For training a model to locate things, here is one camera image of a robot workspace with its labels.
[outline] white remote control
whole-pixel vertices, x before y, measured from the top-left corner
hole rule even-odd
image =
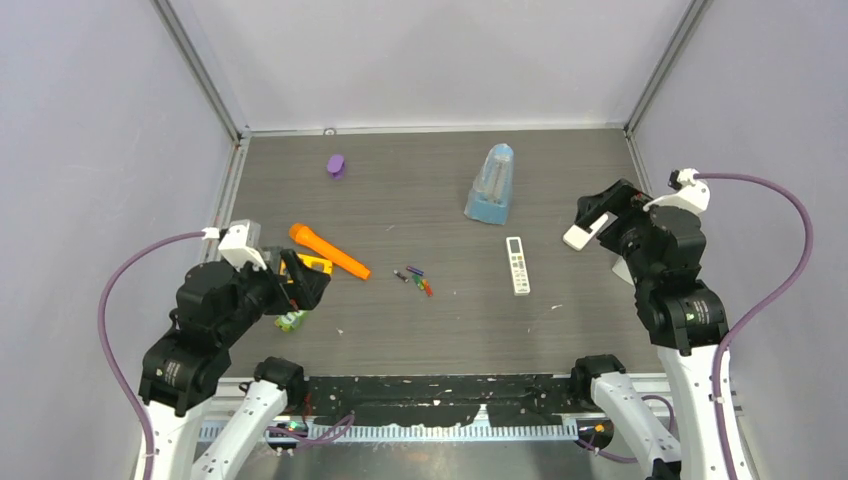
[[[524,247],[521,237],[506,237],[506,251],[512,271],[512,291],[515,295],[530,294],[530,279],[527,278],[527,266],[524,263]]]

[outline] white bracket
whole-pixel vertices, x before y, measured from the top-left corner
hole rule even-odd
[[[680,443],[683,447],[683,469],[680,472],[680,478],[696,480],[726,480],[728,478],[721,444],[718,440],[715,405],[711,398],[710,378],[716,349],[715,345],[697,347],[692,349],[691,355],[684,357],[675,349],[657,347],[660,362],[671,386]],[[730,397],[727,370],[729,363],[729,355],[725,354],[721,367],[721,396],[724,400],[722,408],[724,408],[730,449],[736,462],[736,473],[739,480],[750,480],[751,471],[742,450],[736,412]]]
[[[652,206],[677,207],[700,215],[707,210],[710,204],[710,187],[706,182],[695,180],[698,173],[694,168],[684,168],[677,175],[677,183],[683,188],[680,190],[657,197],[645,204],[643,209],[647,212]]]
[[[583,250],[586,245],[595,238],[595,235],[604,228],[604,225],[609,220],[608,214],[603,214],[598,217],[597,220],[589,227],[589,230],[583,230],[577,225],[572,225],[571,228],[565,232],[565,235],[562,236],[562,241],[565,242],[569,247],[577,250],[578,252]]]
[[[248,262],[252,263],[256,269],[267,269],[262,254],[254,248],[259,240],[259,230],[259,224],[251,220],[231,222],[227,228],[227,234],[218,244],[218,252],[237,270]],[[218,229],[204,228],[203,231],[206,233],[204,239],[220,238]]]
[[[643,476],[651,476],[654,459],[680,461],[680,442],[645,405],[628,375],[611,372],[593,379],[592,401],[609,416],[616,432],[636,455]]]

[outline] purple object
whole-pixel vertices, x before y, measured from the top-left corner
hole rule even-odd
[[[330,161],[327,162],[327,172],[336,180],[342,178],[344,175],[344,157],[338,154],[330,157]]]

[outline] gray table surface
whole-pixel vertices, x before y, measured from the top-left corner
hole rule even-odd
[[[471,183],[492,145],[516,152],[505,226],[467,219]],[[343,179],[326,172],[346,158]],[[568,372],[578,357],[617,355],[630,371],[660,370],[635,316],[633,289],[597,242],[562,242],[579,196],[635,182],[621,131],[520,131],[267,137],[251,141],[233,219],[262,225],[262,245],[295,247],[309,225],[373,271],[341,269],[293,333],[272,319],[232,349],[228,376],[280,356],[310,375]],[[532,292],[513,296],[504,239],[521,236]],[[309,253],[304,247],[297,250]],[[393,269],[424,270],[428,298]]]

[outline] purple cable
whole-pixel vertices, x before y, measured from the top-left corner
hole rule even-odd
[[[703,178],[703,179],[716,179],[716,180],[739,180],[742,182],[750,182],[756,183],[757,185],[762,185],[763,187],[774,190],[775,192],[783,195],[789,200],[792,205],[798,210],[798,214],[801,215],[801,221],[804,223],[804,250],[801,253],[801,259],[798,260],[798,264],[795,266],[795,270],[789,275],[789,277],[780,284],[773,292],[771,292],[766,298],[762,299],[760,303],[754,305],[751,310],[748,310],[748,313],[742,316],[733,328],[727,332],[727,335],[724,336],[721,343],[718,345],[718,349],[716,350],[715,357],[713,357],[713,398],[716,400],[714,402],[715,412],[716,412],[716,422],[718,424],[718,436],[719,441],[721,442],[721,452],[724,455],[724,463],[727,466],[727,475],[730,477],[730,480],[738,480],[738,475],[736,474],[736,465],[733,463],[733,454],[730,451],[730,441],[727,438],[727,424],[725,423],[724,409],[722,407],[722,403],[719,403],[717,400],[721,398],[721,360],[724,357],[724,353],[730,348],[730,343],[733,339],[739,335],[739,332],[748,325],[748,322],[754,318],[754,315],[760,313],[764,308],[766,308],[771,302],[777,300],[778,297],[783,295],[783,292],[789,289],[798,277],[801,276],[801,273],[807,268],[807,263],[810,261],[810,255],[813,253],[813,222],[810,219],[810,214],[807,212],[804,204],[798,200],[798,197],[792,194],[789,190],[780,185],[771,182],[769,180],[765,180],[759,177],[754,177],[751,175],[743,175],[737,173],[698,173],[695,175],[695,178]]]
[[[668,430],[674,430],[674,427],[676,425],[674,420],[674,408],[672,408],[671,402],[669,402],[668,399],[659,395],[645,395],[644,397],[642,397],[642,400],[659,400],[660,402],[664,403],[666,408],[668,408]],[[585,448],[586,450],[594,452],[595,447],[592,445],[592,440],[594,440],[594,438],[595,436],[592,435],[592,438],[590,438],[588,442],[586,440],[578,438],[577,444]],[[597,455],[606,458],[607,460],[612,460],[613,462],[618,463],[636,463],[639,461],[635,457],[622,457],[621,455],[605,452],[603,450],[598,450]]]
[[[301,433],[290,432],[290,431],[286,430],[285,428],[268,427],[268,431],[274,432],[274,433],[281,433],[281,434],[283,434],[287,437],[294,438],[295,440],[302,443],[304,448],[306,448],[306,447],[314,447],[316,445],[328,445],[330,443],[333,443],[334,441],[341,438],[344,434],[346,434],[348,430],[350,430],[350,427],[353,426],[353,421],[354,421],[353,415],[348,415],[348,416],[342,418],[341,420],[339,420],[338,423],[333,425],[329,430],[322,433],[321,435],[318,436],[318,438],[316,438],[314,440],[307,438],[305,435],[303,435]],[[330,436],[330,432],[336,430],[339,427],[342,427],[341,430],[336,432],[333,436]]]
[[[109,300],[109,294],[112,293],[112,288],[115,286],[118,278],[120,278],[121,275],[130,268],[130,266],[132,266],[132,264],[139,261],[142,257],[170,243],[189,238],[202,237],[203,235],[203,232],[175,235],[173,237],[160,240],[130,257],[129,260],[118,267],[118,270],[116,270],[109,278],[109,281],[106,282],[106,286],[103,288],[103,293],[100,294],[100,304],[97,306],[97,333],[100,335],[100,346],[103,348],[103,355],[106,356],[106,362],[109,364],[109,368],[112,370],[115,380],[118,381],[118,385],[121,386],[121,390],[123,390],[124,395],[127,396],[127,400],[129,400],[130,405],[132,405],[133,410],[135,410],[138,421],[141,422],[141,431],[144,433],[144,445],[146,447],[145,450],[147,454],[144,459],[144,476],[142,477],[144,480],[150,480],[153,476],[153,456],[155,454],[155,449],[153,447],[153,426],[150,424],[147,412],[144,410],[141,402],[138,401],[138,397],[136,397],[135,392],[130,388],[127,383],[127,379],[121,372],[121,368],[118,366],[118,361],[115,360],[115,354],[112,352],[112,346],[109,344],[109,336],[106,335],[106,302]]]

